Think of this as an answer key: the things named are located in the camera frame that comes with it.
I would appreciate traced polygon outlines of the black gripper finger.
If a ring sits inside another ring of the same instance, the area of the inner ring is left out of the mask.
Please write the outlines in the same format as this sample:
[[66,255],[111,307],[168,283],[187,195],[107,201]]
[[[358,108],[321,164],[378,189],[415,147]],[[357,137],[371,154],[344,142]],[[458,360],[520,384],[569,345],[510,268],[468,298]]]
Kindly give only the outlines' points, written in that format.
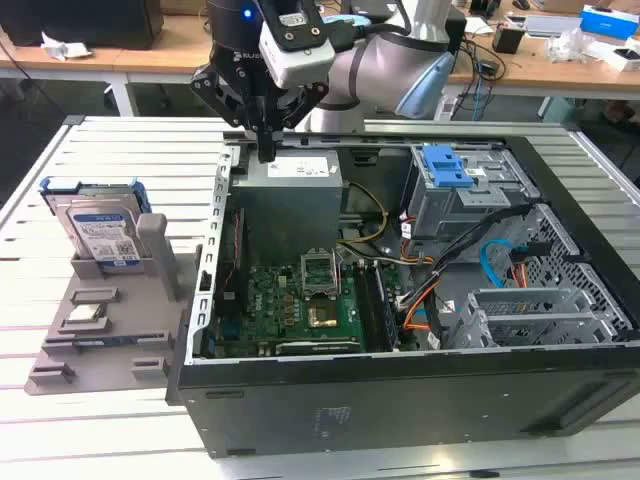
[[268,162],[275,159],[284,129],[293,129],[328,94],[327,82],[291,89],[274,87],[268,95]]
[[269,129],[264,103],[244,66],[231,66],[220,72],[215,65],[205,65],[191,78],[192,92],[229,125],[242,127],[257,148],[261,163],[269,162]]

